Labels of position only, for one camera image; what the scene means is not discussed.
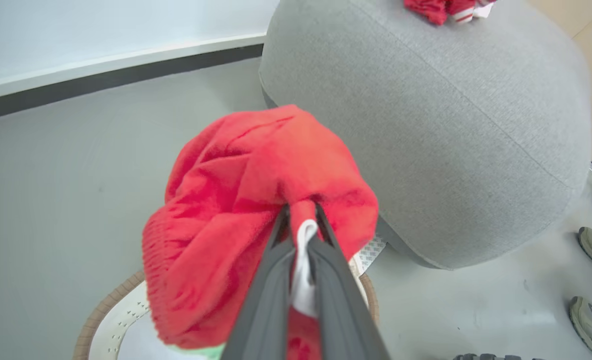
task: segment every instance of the gray floor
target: gray floor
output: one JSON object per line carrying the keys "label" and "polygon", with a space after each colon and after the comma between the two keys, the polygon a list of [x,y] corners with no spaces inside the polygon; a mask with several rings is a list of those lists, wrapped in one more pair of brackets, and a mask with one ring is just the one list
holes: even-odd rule
{"label": "gray floor", "polygon": [[[72,356],[86,317],[141,268],[141,230],[182,146],[262,110],[258,59],[100,91],[0,118],[0,360]],[[391,248],[367,271],[395,360],[456,353],[590,359],[566,301],[592,300],[592,189],[566,221],[501,259],[429,269]]]}
{"label": "gray floor", "polygon": [[63,360],[91,311],[142,269],[141,231],[178,152],[262,110],[258,59],[0,118],[0,360]]}
{"label": "gray floor", "polygon": [[456,271],[430,269],[386,246],[367,269],[380,332],[393,359],[451,360],[492,353],[592,359],[571,326],[568,302],[592,301],[592,261],[577,230],[592,228],[592,182],[564,221],[499,259]]}

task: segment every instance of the green cloth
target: green cloth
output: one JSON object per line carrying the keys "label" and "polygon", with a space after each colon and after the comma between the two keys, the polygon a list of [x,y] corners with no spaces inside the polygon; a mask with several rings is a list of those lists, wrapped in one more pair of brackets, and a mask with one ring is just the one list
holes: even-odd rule
{"label": "green cloth", "polygon": [[221,358],[221,355],[223,354],[223,350],[225,350],[225,342],[223,342],[222,344],[220,344],[218,346],[214,346],[214,347],[194,348],[191,350],[188,350],[186,348],[180,348],[175,345],[168,345],[167,347],[177,353],[181,353],[181,354],[185,354],[185,355],[204,356],[205,360],[218,360]]}

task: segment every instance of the red clothing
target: red clothing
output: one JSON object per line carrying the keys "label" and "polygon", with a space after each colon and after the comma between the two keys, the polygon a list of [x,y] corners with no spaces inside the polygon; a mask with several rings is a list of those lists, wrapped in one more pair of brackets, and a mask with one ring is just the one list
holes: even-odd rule
{"label": "red clothing", "polygon": [[[143,230],[152,319],[166,344],[185,349],[227,341],[271,228],[289,204],[291,228],[321,204],[347,259],[374,236],[376,196],[341,139],[288,105],[237,112],[181,150],[165,205]],[[318,359],[316,319],[289,314],[290,359]]]}
{"label": "red clothing", "polygon": [[443,25],[447,16],[456,23],[466,23],[474,15],[474,7],[484,7],[496,0],[403,0],[405,7],[424,15],[436,25]]}

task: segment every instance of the white stripe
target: white stripe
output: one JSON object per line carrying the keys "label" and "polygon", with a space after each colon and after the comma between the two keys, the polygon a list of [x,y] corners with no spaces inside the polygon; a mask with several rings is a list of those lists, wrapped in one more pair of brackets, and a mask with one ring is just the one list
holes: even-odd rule
{"label": "white stripe", "polygon": [[459,11],[459,12],[457,12],[455,14],[452,14],[451,17],[454,20],[456,20],[458,23],[467,23],[468,21],[472,20],[472,17],[471,16],[469,18],[465,18],[465,19],[463,19],[461,21],[458,21],[458,20],[461,19],[461,18],[464,18],[465,16],[469,16],[469,15],[472,15],[472,14],[474,14],[474,7],[470,7],[468,9],[465,9],[465,10]]}

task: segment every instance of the fabric upholstery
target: fabric upholstery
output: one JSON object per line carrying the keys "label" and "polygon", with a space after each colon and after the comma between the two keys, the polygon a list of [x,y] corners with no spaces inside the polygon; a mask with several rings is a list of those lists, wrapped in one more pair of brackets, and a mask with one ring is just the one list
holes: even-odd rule
{"label": "fabric upholstery", "polygon": [[534,239],[585,184],[585,60],[523,0],[442,27],[400,0],[282,0],[259,73],[341,137],[381,217],[436,267]]}

